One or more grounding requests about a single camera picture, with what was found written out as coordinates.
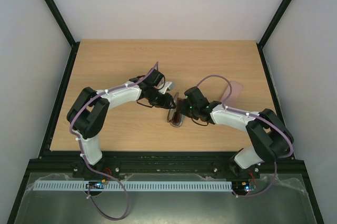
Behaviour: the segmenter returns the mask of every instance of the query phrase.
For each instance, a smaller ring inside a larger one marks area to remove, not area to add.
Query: black wire
[[[142,104],[142,103],[138,102],[138,100],[136,102],[137,102],[137,104],[140,104],[140,105],[148,107],[148,108],[152,108],[153,107],[153,106],[150,106],[150,105]]]
[[[201,125],[201,126],[208,126],[209,125],[209,123],[207,122],[207,124],[206,125],[203,125],[203,124],[199,124],[199,123],[197,123],[193,118],[191,118],[191,120],[195,123],[195,124],[197,124],[197,125]]]
[[[159,91],[165,86],[165,83],[166,83],[166,79],[165,79],[165,76],[164,76],[164,84],[160,89],[158,89]]]

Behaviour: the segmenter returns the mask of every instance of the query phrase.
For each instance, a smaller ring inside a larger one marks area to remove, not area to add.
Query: light wood surface
[[[274,110],[254,41],[82,40],[67,88],[51,150],[78,150],[66,115],[81,90],[123,84],[159,69],[183,95],[199,80],[219,74],[243,85],[235,107],[248,111]],[[227,84],[208,79],[200,89],[209,101],[219,100]],[[111,151],[236,151],[250,144],[246,133],[223,125],[198,126],[186,119],[180,128],[166,122],[168,110],[136,102],[111,110],[100,132],[102,150]]]

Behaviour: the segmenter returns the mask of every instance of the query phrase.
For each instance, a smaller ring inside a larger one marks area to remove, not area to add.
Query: white backdrop
[[[264,49],[326,224],[337,223],[336,16],[336,0],[293,0]]]
[[[55,0],[74,38],[259,40],[281,0]]]
[[[43,0],[0,0],[0,223],[37,158],[70,46]]]

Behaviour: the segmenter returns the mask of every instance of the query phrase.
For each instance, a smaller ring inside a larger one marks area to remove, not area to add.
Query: brown object
[[[78,150],[66,115],[87,86],[104,90],[146,74],[159,61],[159,70],[184,93],[210,74],[238,81],[244,88],[235,107],[248,111],[274,109],[255,41],[82,40],[56,126],[51,150]],[[207,79],[200,89],[218,100],[227,84]],[[185,119],[170,126],[168,110],[145,108],[136,102],[109,111],[100,146],[111,151],[236,151],[250,144],[244,132],[223,125],[198,126]]]

